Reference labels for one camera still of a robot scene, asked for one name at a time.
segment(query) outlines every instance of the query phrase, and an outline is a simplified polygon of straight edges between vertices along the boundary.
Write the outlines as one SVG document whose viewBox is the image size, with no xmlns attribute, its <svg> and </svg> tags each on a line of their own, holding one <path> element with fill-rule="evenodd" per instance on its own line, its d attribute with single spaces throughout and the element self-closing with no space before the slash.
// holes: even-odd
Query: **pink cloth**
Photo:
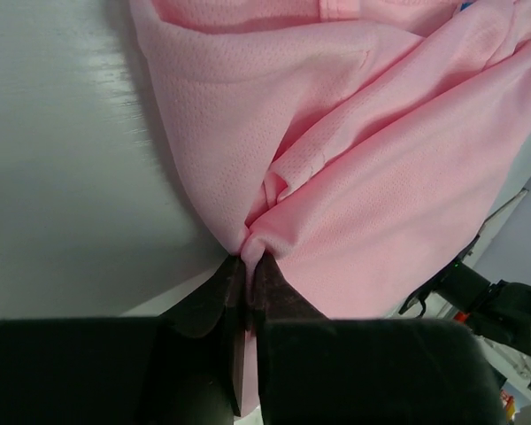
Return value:
<svg viewBox="0 0 531 425">
<path fill-rule="evenodd" d="M 531 0 L 460 3 L 132 0 L 181 180 L 250 271 L 373 317 L 473 239 L 531 131 Z"/>
</svg>

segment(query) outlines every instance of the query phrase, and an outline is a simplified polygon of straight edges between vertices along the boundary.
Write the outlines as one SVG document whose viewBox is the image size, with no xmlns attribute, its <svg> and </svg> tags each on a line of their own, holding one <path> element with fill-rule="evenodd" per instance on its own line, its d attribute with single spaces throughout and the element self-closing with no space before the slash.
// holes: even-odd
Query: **pink fabric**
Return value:
<svg viewBox="0 0 531 425">
<path fill-rule="evenodd" d="M 531 0 L 459 4 L 132 0 L 181 180 L 250 271 L 373 317 L 472 240 L 531 131 Z"/>
</svg>

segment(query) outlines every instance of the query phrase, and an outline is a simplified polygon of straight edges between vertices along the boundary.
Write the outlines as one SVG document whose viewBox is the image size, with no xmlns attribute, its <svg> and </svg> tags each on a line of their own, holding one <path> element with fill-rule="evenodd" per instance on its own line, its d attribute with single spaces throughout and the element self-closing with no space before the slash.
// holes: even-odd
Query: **garment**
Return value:
<svg viewBox="0 0 531 425">
<path fill-rule="evenodd" d="M 132 0 L 181 181 L 250 274 L 270 251 L 374 317 L 471 242 L 531 131 L 531 0 L 461 3 Z"/>
</svg>

